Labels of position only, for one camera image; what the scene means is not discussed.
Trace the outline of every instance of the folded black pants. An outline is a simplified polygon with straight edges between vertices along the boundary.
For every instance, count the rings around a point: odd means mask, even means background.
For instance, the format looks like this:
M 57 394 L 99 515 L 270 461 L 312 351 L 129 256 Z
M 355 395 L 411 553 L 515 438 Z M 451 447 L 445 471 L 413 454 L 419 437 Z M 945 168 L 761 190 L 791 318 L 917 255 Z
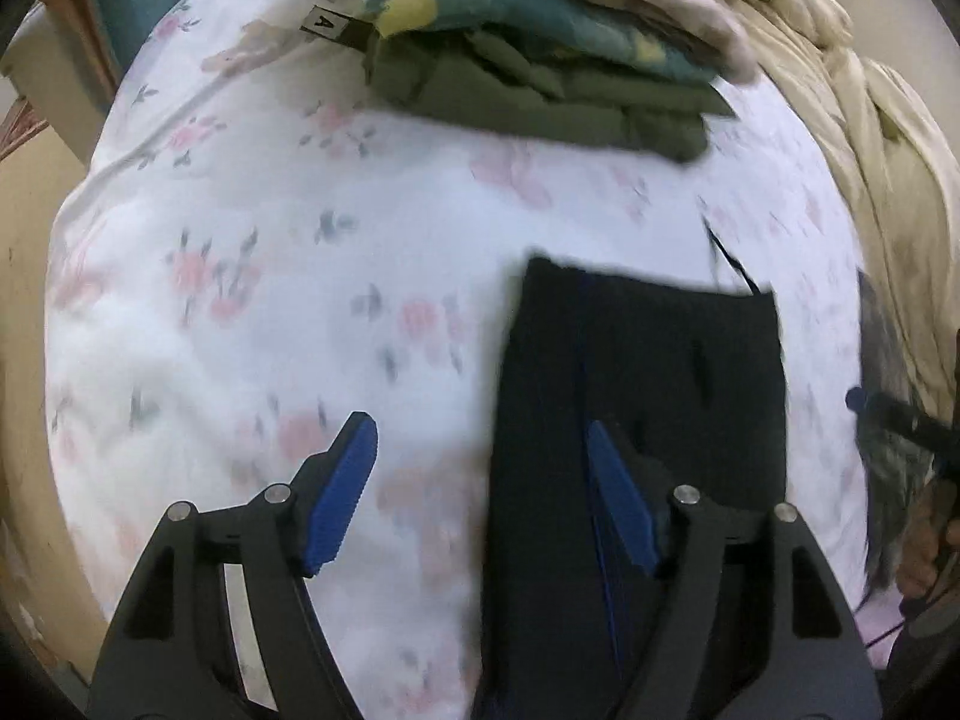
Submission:
M 587 425 L 615 419 L 678 484 L 770 509 L 785 493 L 784 394 L 773 295 L 531 261 L 496 410 L 475 718 L 602 720 L 642 659 L 665 582 L 618 542 L 589 475 Z M 726 618 L 712 637 L 718 683 L 736 681 L 723 649 L 749 648 Z

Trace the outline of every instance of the olive green garment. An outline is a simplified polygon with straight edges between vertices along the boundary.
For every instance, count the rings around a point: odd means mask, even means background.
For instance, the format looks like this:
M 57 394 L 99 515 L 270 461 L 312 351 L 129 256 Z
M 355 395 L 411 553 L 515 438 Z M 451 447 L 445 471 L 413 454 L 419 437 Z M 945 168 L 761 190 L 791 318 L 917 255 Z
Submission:
M 707 150 L 701 114 L 733 116 L 709 84 L 654 80 L 610 64 L 528 61 L 500 36 L 374 35 L 368 83 L 411 113 L 463 127 L 656 151 L 679 162 Z

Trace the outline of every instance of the bed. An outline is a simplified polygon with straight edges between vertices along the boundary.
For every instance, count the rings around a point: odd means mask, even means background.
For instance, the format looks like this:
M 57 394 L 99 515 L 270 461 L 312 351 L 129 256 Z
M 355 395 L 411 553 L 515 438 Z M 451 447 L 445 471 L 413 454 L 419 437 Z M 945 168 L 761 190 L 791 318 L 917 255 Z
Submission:
M 47 422 L 69 532 L 109 617 L 166 507 L 245 502 L 353 410 L 380 453 L 338 557 L 309 583 L 366 717 L 459 717 L 477 674 L 485 467 L 499 355 L 533 252 L 772 289 L 787 498 L 844 594 L 865 587 L 867 495 L 843 406 L 860 376 L 861 255 L 813 138 L 764 77 L 738 119 L 661 157 L 405 117 L 362 56 L 299 25 L 357 0 L 183 0 L 133 63 L 54 225 Z M 232 605 L 242 583 L 230 578 Z M 269 702 L 251 632 L 248 688 Z

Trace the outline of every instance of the stack of clothes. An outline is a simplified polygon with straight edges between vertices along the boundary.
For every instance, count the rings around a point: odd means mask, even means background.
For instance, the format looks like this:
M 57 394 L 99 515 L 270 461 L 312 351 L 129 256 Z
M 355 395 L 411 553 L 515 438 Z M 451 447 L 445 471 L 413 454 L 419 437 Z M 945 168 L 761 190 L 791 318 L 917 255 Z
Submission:
M 412 113 L 512 135 L 656 151 L 706 149 L 710 83 L 755 60 L 722 0 L 364 0 L 368 82 Z

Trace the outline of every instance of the person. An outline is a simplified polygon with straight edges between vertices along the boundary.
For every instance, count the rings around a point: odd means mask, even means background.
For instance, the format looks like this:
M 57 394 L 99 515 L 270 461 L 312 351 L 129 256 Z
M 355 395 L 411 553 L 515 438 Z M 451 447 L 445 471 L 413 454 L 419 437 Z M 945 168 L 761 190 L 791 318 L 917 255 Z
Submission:
M 940 531 L 933 522 L 934 488 L 930 482 L 920 493 L 907 522 L 904 550 L 896 570 L 896 587 L 904 598 L 923 598 L 937 581 L 934 565 L 940 552 Z M 960 519 L 947 524 L 947 544 L 960 548 Z

